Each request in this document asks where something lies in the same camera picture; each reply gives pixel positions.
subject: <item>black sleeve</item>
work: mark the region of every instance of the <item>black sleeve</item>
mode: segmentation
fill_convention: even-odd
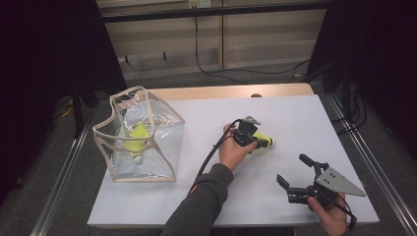
[[[160,236],[209,235],[227,199],[227,187],[232,181],[230,169],[215,164],[209,173],[197,179],[196,187],[168,219]]]
[[[351,236],[353,235],[352,232],[349,229],[346,229],[346,231],[344,231],[344,233],[340,236]]]

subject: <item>white tabletop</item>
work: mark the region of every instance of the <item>white tabletop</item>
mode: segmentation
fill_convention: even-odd
[[[186,197],[203,161],[220,138],[222,127],[248,115],[261,122],[259,131],[272,137],[275,147],[254,151],[236,168],[228,199],[214,225],[287,226],[318,222],[307,206],[290,204],[275,180],[279,173],[291,187],[313,184],[314,169],[298,159],[300,153],[328,162],[363,189],[316,95],[168,103],[186,120],[177,182],[113,183],[106,172],[89,225],[161,227]],[[217,162],[216,153],[206,171]],[[359,223],[379,221],[368,197],[346,196],[346,200]]]

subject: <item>clear plastic bag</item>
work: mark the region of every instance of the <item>clear plastic bag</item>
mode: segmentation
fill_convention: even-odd
[[[113,181],[175,181],[184,119],[142,87],[110,96],[110,104],[110,118],[92,130]]]

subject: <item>wall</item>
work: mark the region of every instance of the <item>wall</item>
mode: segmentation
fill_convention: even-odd
[[[212,0],[216,6],[243,6],[283,3],[282,0]],[[101,8],[102,14],[155,12],[187,9],[187,1]],[[263,13],[224,17],[199,17],[199,48],[216,48],[223,67],[294,62],[311,56],[326,10]],[[112,23],[106,25],[116,55],[139,55],[164,51],[195,50],[194,19]],[[245,48],[271,46],[276,53],[263,61],[250,57]]]

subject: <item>cable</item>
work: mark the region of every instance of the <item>cable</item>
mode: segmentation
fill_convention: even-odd
[[[355,228],[355,225],[356,225],[357,218],[356,218],[355,215],[353,215],[352,210],[350,209],[350,206],[346,202],[346,200],[344,198],[342,198],[340,195],[338,195],[344,201],[344,203],[346,204],[348,209],[341,206],[335,200],[329,198],[328,196],[322,194],[321,192],[319,192],[319,195],[322,196],[323,198],[325,198],[326,200],[328,200],[329,202],[331,202],[335,207],[339,208],[340,210],[342,210],[343,212],[345,212],[346,214],[348,214],[350,216],[350,223],[349,223],[348,228],[349,228],[350,231],[353,231],[353,229]]]
[[[370,10],[370,13],[369,13],[369,15],[368,15],[368,17],[367,17],[367,19],[366,19],[366,22],[365,22],[365,25],[364,25],[364,27],[363,27],[363,30],[362,30],[361,36],[360,36],[360,38],[359,38],[359,42],[358,42],[358,44],[356,44],[356,45],[357,45],[357,47],[353,50],[354,52],[351,54],[351,57],[348,59],[348,61],[347,61],[348,63],[350,63],[350,61],[353,59],[354,54],[356,54],[356,53],[359,51],[359,48],[360,48],[361,43],[362,43],[362,41],[363,41],[363,39],[364,39],[364,36],[365,36],[365,32],[366,32],[366,31],[367,31],[367,29],[368,29],[368,23],[370,22],[371,17],[372,17],[372,15],[374,14],[374,9],[375,9],[376,2],[377,2],[377,0],[374,0],[374,2],[372,3],[371,10]]]
[[[218,140],[217,144],[215,144],[215,145],[213,146],[213,148],[212,148],[211,152],[208,154],[208,156],[206,157],[205,161],[203,162],[203,165],[202,165],[202,167],[200,168],[199,173],[197,174],[196,179],[194,180],[194,182],[196,182],[196,181],[197,181],[197,179],[198,179],[200,176],[202,176],[203,171],[205,171],[206,166],[208,165],[209,161],[211,160],[212,156],[213,156],[213,155],[214,155],[214,153],[217,151],[217,149],[220,147],[220,145],[221,145],[221,144],[222,144],[222,143],[223,143],[226,139],[228,139],[228,138],[230,138],[230,137],[231,137],[231,136],[229,136],[229,137],[226,137],[226,138],[225,138],[225,136],[229,133],[230,129],[232,129],[232,128],[234,127],[234,125],[235,125],[237,122],[242,122],[242,120],[241,120],[241,119],[237,119],[237,120],[233,121],[233,123],[231,123],[231,124],[229,125],[229,127],[226,129],[226,131],[224,131],[223,135],[220,137],[220,139]],[[188,192],[187,196],[188,196],[188,195],[190,195],[190,193],[191,193],[191,191],[193,190],[193,188],[194,188],[194,187],[195,187],[195,184],[193,184],[193,186],[191,186],[190,191]]]
[[[357,94],[358,94],[358,90],[354,90],[354,91],[351,91],[351,92],[354,92],[355,93],[355,95],[354,95],[354,97],[353,97],[353,101],[354,101],[354,107],[353,107],[353,110],[351,111],[351,114],[352,114],[352,116],[355,116],[357,113],[358,113],[358,117],[356,118],[356,119],[354,119],[355,120],[355,122],[358,120],[358,118],[359,118],[359,116],[360,116],[360,109],[359,109],[359,103],[358,103],[358,99],[357,99]],[[339,118],[339,119],[335,119],[335,120],[330,120],[330,122],[331,122],[331,124],[334,126],[334,125],[336,125],[337,123],[339,123],[339,122],[341,122],[341,121],[344,121],[344,120],[347,120],[347,117],[346,116],[343,116],[343,117],[341,117],[341,118]]]
[[[242,84],[242,85],[247,85],[247,83],[244,83],[244,82],[241,82],[241,81],[235,80],[235,79],[233,79],[233,78],[230,78],[230,77],[225,77],[225,76],[217,76],[217,75],[212,75],[211,73],[209,73],[209,72],[207,72],[207,71],[203,70],[202,66],[200,65],[200,58],[199,58],[199,40],[198,40],[199,25],[198,25],[198,22],[197,22],[197,17],[195,17],[195,18],[194,18],[194,23],[195,23],[195,26],[196,26],[196,64],[197,64],[197,67],[199,68],[199,70],[200,70],[202,73],[204,73],[204,74],[206,74],[206,75],[208,75],[208,76],[211,76],[211,77],[220,77],[220,78],[224,78],[224,79],[227,79],[227,80],[230,80],[230,81],[233,81],[233,82],[236,82],[236,83]]]
[[[362,122],[359,125],[357,125],[357,126],[355,125],[355,123],[360,118],[358,116],[358,118],[354,121],[354,123],[350,127],[346,127],[345,129],[342,129],[341,131],[336,132],[338,135],[342,135],[342,134],[347,133],[347,132],[350,132],[350,131],[358,130],[367,121],[367,119],[368,119],[368,113],[367,113],[367,109],[366,109],[365,98],[364,98],[363,95],[361,95],[361,99],[362,99],[362,106],[363,106],[363,110],[364,110],[364,118],[363,118]]]
[[[358,102],[358,94],[359,94],[359,90],[355,91],[355,95],[353,97],[353,102],[354,102],[354,112],[352,113],[352,117],[355,113],[357,113],[357,117],[353,119],[353,123],[356,124],[356,122],[359,120],[359,118],[361,117],[361,109],[359,108],[359,102]]]
[[[224,69],[224,70],[215,70],[215,71],[210,71],[210,72],[205,71],[202,68],[201,64],[200,64],[199,40],[198,40],[199,24],[198,24],[198,21],[197,21],[197,17],[194,18],[194,23],[195,23],[195,28],[196,28],[196,38],[195,38],[195,41],[196,41],[196,64],[197,64],[197,67],[199,68],[199,70],[202,73],[204,73],[204,74],[206,74],[208,76],[220,77],[220,78],[224,78],[224,79],[227,79],[227,80],[231,80],[231,81],[236,82],[236,83],[239,83],[239,84],[247,85],[247,83],[244,83],[244,82],[235,80],[233,78],[225,77],[225,76],[220,76],[220,75],[215,75],[215,74],[222,73],[222,72],[248,72],[248,73],[257,73],[257,74],[263,74],[263,75],[279,75],[279,74],[284,74],[284,73],[288,73],[288,72],[294,71],[294,75],[295,75],[295,70],[297,68],[299,68],[300,66],[302,66],[303,64],[305,64],[307,62],[310,62],[310,59],[307,59],[307,60],[304,60],[304,61],[298,63],[296,66],[294,66],[291,69],[288,69],[288,70],[285,70],[285,71],[280,71],[280,72],[260,72],[260,71],[254,71],[254,70],[248,70],[248,69]],[[291,80],[289,80],[288,82],[286,82],[286,84],[288,84],[288,83],[290,83],[290,82],[292,82],[294,80],[294,75],[291,78]]]

